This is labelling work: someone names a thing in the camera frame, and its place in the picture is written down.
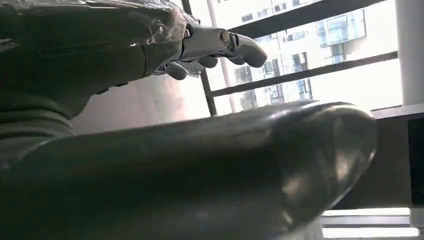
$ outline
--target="window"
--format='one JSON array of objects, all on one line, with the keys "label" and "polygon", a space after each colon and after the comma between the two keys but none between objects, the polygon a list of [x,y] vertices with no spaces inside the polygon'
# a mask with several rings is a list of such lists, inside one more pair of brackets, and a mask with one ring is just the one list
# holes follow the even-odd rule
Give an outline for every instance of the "window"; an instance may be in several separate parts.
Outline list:
[{"label": "window", "polygon": [[299,6],[301,4],[300,0],[293,0],[293,7]]},{"label": "window", "polygon": [[265,73],[266,74],[270,74],[271,72],[274,71],[273,64],[271,62],[269,62],[269,61],[268,62],[265,62],[265,64],[263,65],[263,67],[265,69]]},{"label": "window", "polygon": [[254,40],[258,43],[264,42],[264,41],[268,41],[268,40],[272,40],[274,38],[273,36],[274,34],[269,34],[269,35],[265,35],[265,36],[261,36],[258,38],[255,38]]},{"label": "window", "polygon": [[252,71],[250,66],[240,67],[235,70],[236,81],[241,84],[250,83],[252,79]]},{"label": "window", "polygon": [[291,59],[293,60],[294,72],[301,72],[301,71],[308,70],[308,61],[307,61],[306,52],[295,54],[291,56]]},{"label": "window", "polygon": [[287,9],[287,3],[282,3],[282,4],[274,6],[274,10],[276,13],[286,9]]},{"label": "window", "polygon": [[263,17],[267,16],[268,15],[268,10],[269,10],[269,8],[263,9],[262,11],[258,11],[257,12],[257,17],[258,18],[263,18]]},{"label": "window", "polygon": [[298,39],[303,39],[305,36],[306,36],[306,33],[304,31],[295,32],[293,34],[285,36],[283,38],[283,41],[286,43],[286,42],[290,42],[290,41],[294,41]]},{"label": "window", "polygon": [[300,100],[312,99],[311,80],[309,78],[296,81]]},{"label": "window", "polygon": [[[199,2],[203,1],[191,0],[191,2],[196,3],[193,4],[196,6],[201,5]],[[299,0],[297,8],[304,6],[305,2]],[[267,15],[263,18],[272,14],[285,14],[284,11],[293,7],[292,0],[272,0],[269,3],[261,1],[261,4],[258,4],[258,1],[229,0],[226,3],[216,4],[213,13],[215,13],[217,25],[228,29],[236,27],[236,24],[241,24],[242,16],[243,20],[247,21],[245,24],[249,24],[260,19],[257,14],[261,13],[260,15],[263,16],[265,9],[268,9],[266,10]],[[243,6],[242,10],[228,6],[228,4],[233,6],[233,3],[234,6]],[[250,9],[251,13],[249,14],[245,9]],[[196,13],[193,9],[193,13],[199,17],[209,16],[209,11]],[[396,51],[398,47],[396,26],[394,0],[386,0],[363,9],[296,26],[287,31],[278,31],[271,35],[258,37],[256,40],[268,55],[268,62],[263,67],[255,68],[247,65],[235,65],[227,59],[222,59],[216,68],[206,70],[211,90],[216,91],[263,79],[278,78],[278,76],[313,70],[326,65]],[[216,108],[220,113],[223,113],[224,109],[237,112],[247,109],[247,106],[261,107],[267,104],[309,98],[347,101],[363,105],[368,109],[385,108],[399,105],[402,102],[398,68],[398,62],[391,60],[340,72],[296,79],[276,84],[266,91],[265,88],[257,88],[250,92],[247,91],[249,93],[234,93],[214,99],[217,101]],[[370,80],[372,74],[376,72],[378,72],[378,76],[372,77]],[[221,100],[218,99],[221,98],[231,100],[231,107],[220,106],[219,101]],[[229,105],[227,100],[222,101],[223,105]]]},{"label": "window", "polygon": [[241,17],[241,21],[243,23],[248,22],[250,20],[253,20],[253,14],[251,14],[251,13]]},{"label": "window", "polygon": [[331,45],[324,48],[325,56],[324,60],[326,65],[338,64],[345,61],[345,50],[343,43]]},{"label": "window", "polygon": [[345,13],[316,23],[321,47],[366,36],[364,10]]},{"label": "window", "polygon": [[[382,80],[370,80],[370,73],[378,73],[378,77]],[[399,61],[394,59],[297,81],[256,88],[246,92],[250,94],[249,99],[252,99],[252,95],[255,95],[257,107],[304,99],[316,99],[349,102],[357,104],[364,109],[373,110],[402,104],[400,78]],[[272,93],[270,89],[273,92],[278,90],[280,95]],[[239,112],[246,110],[245,107],[240,107],[240,99],[244,98],[246,92],[219,96],[215,99],[234,98],[236,103],[234,110]]]}]

